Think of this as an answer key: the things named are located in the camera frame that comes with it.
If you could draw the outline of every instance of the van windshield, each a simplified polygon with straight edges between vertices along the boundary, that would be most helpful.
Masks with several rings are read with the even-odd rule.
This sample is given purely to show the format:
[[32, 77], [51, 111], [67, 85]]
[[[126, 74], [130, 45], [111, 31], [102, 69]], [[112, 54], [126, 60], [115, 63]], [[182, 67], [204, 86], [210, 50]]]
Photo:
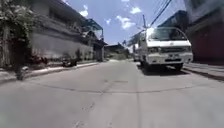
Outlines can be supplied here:
[[169, 40], [187, 40], [185, 35], [175, 28], [157, 28], [150, 31], [148, 40], [169, 41]]

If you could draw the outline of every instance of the van front bumper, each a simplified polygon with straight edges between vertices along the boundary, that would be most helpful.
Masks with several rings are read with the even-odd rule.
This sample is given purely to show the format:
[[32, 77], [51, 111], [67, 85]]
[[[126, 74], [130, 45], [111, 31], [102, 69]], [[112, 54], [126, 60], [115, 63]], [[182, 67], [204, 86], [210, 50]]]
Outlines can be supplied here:
[[193, 61], [192, 53], [150, 54], [146, 57], [149, 65], [172, 65], [190, 63]]

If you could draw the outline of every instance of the white van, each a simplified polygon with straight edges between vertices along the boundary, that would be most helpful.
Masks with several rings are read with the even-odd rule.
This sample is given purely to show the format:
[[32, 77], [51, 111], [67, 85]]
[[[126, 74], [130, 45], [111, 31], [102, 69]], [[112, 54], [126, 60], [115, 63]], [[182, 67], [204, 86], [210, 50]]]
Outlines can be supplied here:
[[191, 43], [177, 28], [148, 28], [139, 41], [141, 65], [173, 66], [181, 70], [184, 63], [193, 61]]

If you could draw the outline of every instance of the van headlight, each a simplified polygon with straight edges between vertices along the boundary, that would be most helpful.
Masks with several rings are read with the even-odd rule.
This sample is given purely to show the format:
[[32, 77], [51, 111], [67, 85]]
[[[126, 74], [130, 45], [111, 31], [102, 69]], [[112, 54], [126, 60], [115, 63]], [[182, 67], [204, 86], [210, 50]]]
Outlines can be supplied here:
[[184, 47], [185, 52], [192, 52], [191, 46]]
[[160, 51], [159, 47], [148, 48], [149, 53], [158, 53]]

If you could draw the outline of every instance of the curb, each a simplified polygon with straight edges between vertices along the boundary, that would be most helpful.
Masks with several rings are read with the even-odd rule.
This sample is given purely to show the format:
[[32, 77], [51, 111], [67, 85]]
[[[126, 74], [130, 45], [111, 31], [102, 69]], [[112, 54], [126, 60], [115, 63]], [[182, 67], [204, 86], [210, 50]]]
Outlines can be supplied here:
[[[78, 67], [73, 67], [73, 68], [62, 68], [62, 69], [53, 70], [53, 71], [46, 71], [46, 72], [39, 72], [39, 73], [28, 73], [25, 76], [25, 79], [26, 78], [37, 77], [37, 76], [48, 75], [48, 74], [53, 74], [53, 73], [59, 73], [59, 72], [63, 72], [63, 71], [76, 70], [76, 69], [90, 67], [90, 66], [99, 65], [99, 64], [100, 63], [93, 63], [93, 64], [88, 64], [88, 65], [80, 65]], [[17, 81], [17, 79], [15, 77], [0, 80], [0, 85], [5, 84], [5, 83], [9, 83], [9, 82], [14, 82], [14, 81]]]
[[191, 70], [191, 69], [185, 68], [185, 67], [183, 69], [186, 70], [186, 71], [189, 71], [189, 72], [192, 72], [192, 73], [195, 73], [195, 74], [207, 77], [207, 78], [211, 78], [211, 79], [214, 79], [214, 80], [218, 80], [218, 81], [224, 82], [224, 76], [216, 76], [216, 75], [212, 75], [212, 74], [205, 73], [205, 72], [199, 72], [199, 71]]

